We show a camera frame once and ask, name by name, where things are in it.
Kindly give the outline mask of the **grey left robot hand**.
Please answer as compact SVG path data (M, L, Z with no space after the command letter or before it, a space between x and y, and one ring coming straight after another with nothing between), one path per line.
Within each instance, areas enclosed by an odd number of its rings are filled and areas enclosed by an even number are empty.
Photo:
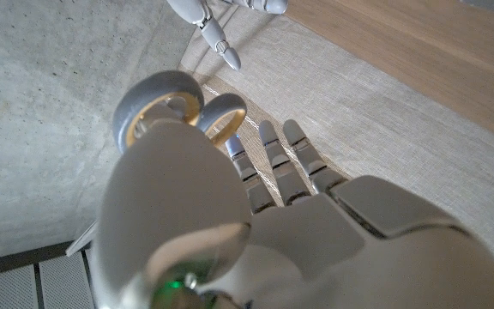
M386 180L347 180L293 120L260 125L283 205L237 138L206 132L234 94L187 123L186 101L144 103L123 127L93 243L101 308L494 308L494 257L456 219Z

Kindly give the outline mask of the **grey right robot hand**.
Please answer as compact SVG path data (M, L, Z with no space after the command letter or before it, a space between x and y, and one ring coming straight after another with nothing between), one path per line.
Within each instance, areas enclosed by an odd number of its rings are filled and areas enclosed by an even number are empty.
M196 25L209 47L219 54L234 70L241 69L236 50L230 47L223 28L215 19L206 0L167 0L171 8L189 24ZM271 15L281 15L288 7L287 0L224 0L224 3L250 8Z

